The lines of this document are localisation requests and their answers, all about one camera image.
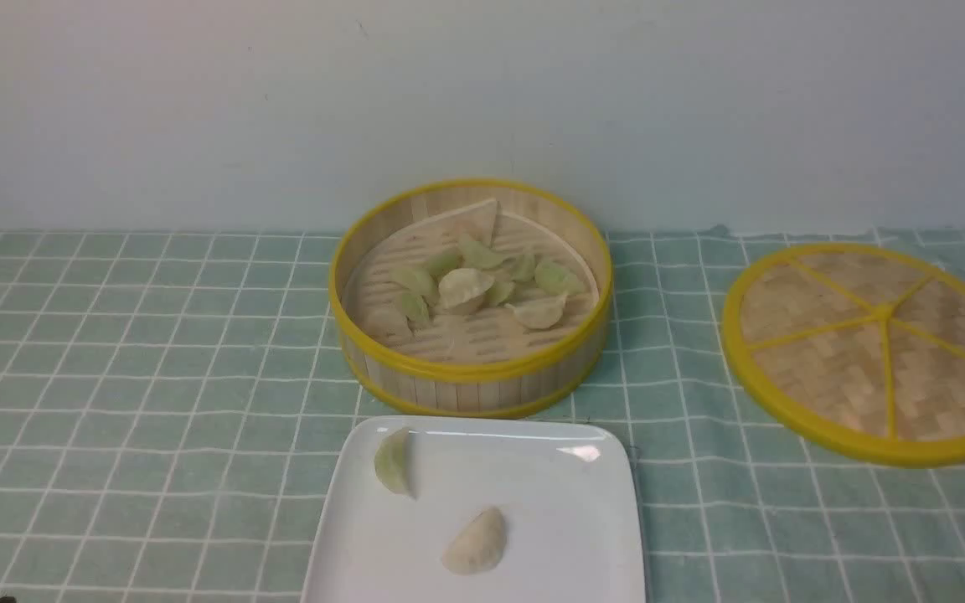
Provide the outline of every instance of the white wall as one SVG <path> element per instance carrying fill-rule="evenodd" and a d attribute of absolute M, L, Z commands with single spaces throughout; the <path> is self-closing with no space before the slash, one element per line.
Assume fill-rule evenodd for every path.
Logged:
<path fill-rule="evenodd" d="M 461 175 L 965 224 L 965 1 L 0 0 L 0 228 L 343 229 Z"/>

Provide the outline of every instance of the bamboo steamer lid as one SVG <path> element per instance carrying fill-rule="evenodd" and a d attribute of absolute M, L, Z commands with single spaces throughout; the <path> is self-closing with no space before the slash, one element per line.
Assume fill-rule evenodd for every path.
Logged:
<path fill-rule="evenodd" d="M 725 352 L 782 423 L 848 456 L 965 459 L 965 285 L 869 245 L 759 260 L 726 301 Z"/>

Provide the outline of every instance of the green checkered tablecloth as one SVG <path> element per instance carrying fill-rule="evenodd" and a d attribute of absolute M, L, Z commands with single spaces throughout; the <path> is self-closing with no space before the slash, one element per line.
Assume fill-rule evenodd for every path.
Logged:
<path fill-rule="evenodd" d="M 337 349 L 337 240 L 0 233 L 0 592 L 298 601 L 338 450 L 361 417 L 392 412 Z M 720 354 L 740 270 L 820 237 L 609 240 L 604 358 L 533 419 L 589 421 L 627 444 L 651 600 L 965 602 L 965 465 L 897 470 L 819 449 L 750 401 Z M 965 230 L 844 240 L 965 277 Z"/>

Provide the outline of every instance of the white ceramic plate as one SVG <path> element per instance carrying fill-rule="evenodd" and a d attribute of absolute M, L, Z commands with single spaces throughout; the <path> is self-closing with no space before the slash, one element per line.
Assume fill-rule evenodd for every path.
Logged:
<path fill-rule="evenodd" d="M 412 429 L 415 500 L 374 476 L 379 443 Z M 488 505 L 508 524 L 497 568 L 456 576 L 441 553 Z M 624 447 L 608 431 L 527 420 L 380 416 L 333 470 L 302 603 L 643 603 L 642 539 Z"/>

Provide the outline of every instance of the woven bamboo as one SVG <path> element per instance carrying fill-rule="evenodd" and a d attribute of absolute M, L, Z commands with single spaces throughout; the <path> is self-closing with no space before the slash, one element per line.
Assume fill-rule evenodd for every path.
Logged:
<path fill-rule="evenodd" d="M 876 248 L 807 245 L 748 268 L 734 297 L 726 352 L 790 426 L 872 461 L 964 456 L 951 446 L 965 450 L 965 286 L 953 277 Z M 918 447 L 942 442 L 941 459 Z"/>
<path fill-rule="evenodd" d="M 586 293 L 570 297 L 544 331 L 524 328 L 503 307 L 436 312 L 410 337 L 369 328 L 369 314 L 402 291 L 390 282 L 392 268 L 455 247 L 463 232 L 499 253 L 555 260 Z M 410 412 L 526 415 L 573 389 L 605 344 L 612 263 L 604 240 L 578 211 L 517 184 L 445 183 L 392 199 L 346 235 L 330 277 L 349 365 L 376 396 Z M 544 293 L 528 285 L 514 295 L 513 304 Z"/>

